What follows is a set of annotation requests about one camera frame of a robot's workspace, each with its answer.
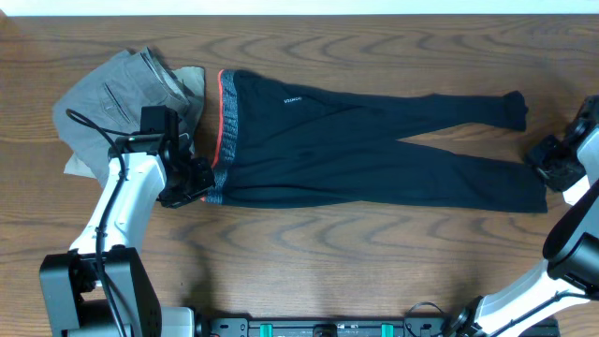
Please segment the black leggings with orange waistband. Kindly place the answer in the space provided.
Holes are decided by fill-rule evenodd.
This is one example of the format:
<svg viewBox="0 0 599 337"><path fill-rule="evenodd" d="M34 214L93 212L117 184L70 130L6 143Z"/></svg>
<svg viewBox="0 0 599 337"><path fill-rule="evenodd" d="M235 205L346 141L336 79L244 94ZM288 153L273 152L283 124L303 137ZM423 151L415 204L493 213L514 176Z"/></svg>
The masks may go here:
<svg viewBox="0 0 599 337"><path fill-rule="evenodd" d="M522 131L523 95L337 93L245 70L219 74L214 204L302 208L354 201L542 213L546 188L520 163L413 144L469 123Z"/></svg>

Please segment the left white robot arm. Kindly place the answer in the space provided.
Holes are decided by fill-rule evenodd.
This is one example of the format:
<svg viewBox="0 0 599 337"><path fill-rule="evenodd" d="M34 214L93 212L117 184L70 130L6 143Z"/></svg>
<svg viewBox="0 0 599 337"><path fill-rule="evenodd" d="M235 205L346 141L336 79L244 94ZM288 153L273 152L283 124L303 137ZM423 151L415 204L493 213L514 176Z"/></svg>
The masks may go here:
<svg viewBox="0 0 599 337"><path fill-rule="evenodd" d="M54 336L193 336L195 313L160 304L140 252L155 204L179 208L214 184L210 163L174 136L119 137L83 232L44 258L39 279Z"/></svg>

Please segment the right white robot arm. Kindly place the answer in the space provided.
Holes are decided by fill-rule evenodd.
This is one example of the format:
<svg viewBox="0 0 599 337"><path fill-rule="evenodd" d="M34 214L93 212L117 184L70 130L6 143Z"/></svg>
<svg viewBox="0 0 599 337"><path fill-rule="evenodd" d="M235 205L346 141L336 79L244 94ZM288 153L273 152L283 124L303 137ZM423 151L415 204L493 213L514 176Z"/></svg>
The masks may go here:
<svg viewBox="0 0 599 337"><path fill-rule="evenodd" d="M568 307L598 299L598 129L577 149L590 188L550 231L543 259L510 286L475 299L457 336L519 336Z"/></svg>

